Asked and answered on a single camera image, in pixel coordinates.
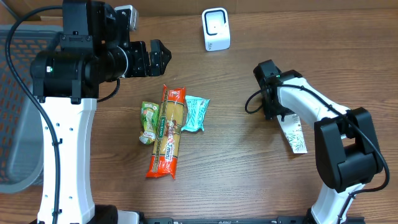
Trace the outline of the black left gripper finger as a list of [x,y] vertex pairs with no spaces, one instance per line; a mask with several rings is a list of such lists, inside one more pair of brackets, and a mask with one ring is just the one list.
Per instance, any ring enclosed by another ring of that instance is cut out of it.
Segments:
[[159,39],[150,41],[150,61],[151,62],[169,62],[172,58],[172,53],[167,49]]
[[166,53],[150,53],[150,77],[158,77],[165,73],[170,55]]

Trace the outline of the white tube with gold cap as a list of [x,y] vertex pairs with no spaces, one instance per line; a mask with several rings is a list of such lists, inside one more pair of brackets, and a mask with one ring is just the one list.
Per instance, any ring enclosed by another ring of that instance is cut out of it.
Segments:
[[306,154],[307,147],[302,131],[300,117],[297,114],[287,114],[282,119],[277,116],[278,122],[294,154]]

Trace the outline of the green juice pouch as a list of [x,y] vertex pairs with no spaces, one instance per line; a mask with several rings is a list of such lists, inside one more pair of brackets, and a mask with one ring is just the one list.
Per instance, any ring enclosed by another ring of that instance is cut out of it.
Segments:
[[159,105],[156,103],[143,101],[141,106],[141,124],[143,131],[139,137],[143,144],[152,144],[157,134],[157,124],[159,118]]

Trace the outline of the teal snack packet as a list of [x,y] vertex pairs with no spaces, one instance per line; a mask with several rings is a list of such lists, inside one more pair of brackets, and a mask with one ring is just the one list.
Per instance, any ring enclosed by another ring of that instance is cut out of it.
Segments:
[[205,120],[210,99],[187,95],[185,97],[185,102],[188,113],[185,125],[182,127],[182,131],[189,131],[192,133],[199,130],[204,131],[203,122]]

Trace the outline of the orange spaghetti packet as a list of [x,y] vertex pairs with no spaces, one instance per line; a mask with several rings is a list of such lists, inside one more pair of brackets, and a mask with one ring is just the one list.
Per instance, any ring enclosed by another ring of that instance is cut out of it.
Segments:
[[147,178],[171,175],[175,178],[182,133],[186,88],[163,87],[157,133]]

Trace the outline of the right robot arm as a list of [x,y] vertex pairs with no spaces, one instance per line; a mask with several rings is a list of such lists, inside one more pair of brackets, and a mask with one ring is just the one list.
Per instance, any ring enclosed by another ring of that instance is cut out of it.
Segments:
[[363,107],[351,110],[331,101],[299,72],[282,72],[272,60],[259,63],[253,74],[265,119],[278,120],[295,153],[307,151],[301,122],[312,127],[316,167],[323,181],[306,215],[279,217],[276,222],[364,223],[363,217],[347,216],[353,200],[359,194],[384,189],[390,180],[369,111]]

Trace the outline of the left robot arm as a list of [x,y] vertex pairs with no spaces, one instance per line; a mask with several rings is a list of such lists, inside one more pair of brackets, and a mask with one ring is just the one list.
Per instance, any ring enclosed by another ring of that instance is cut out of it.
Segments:
[[42,108],[43,196],[37,223],[130,223],[139,212],[97,205],[90,185],[90,141],[99,87],[122,78],[164,74],[170,51],[155,39],[130,40],[138,12],[101,1],[64,1],[60,50],[44,50],[30,66]]

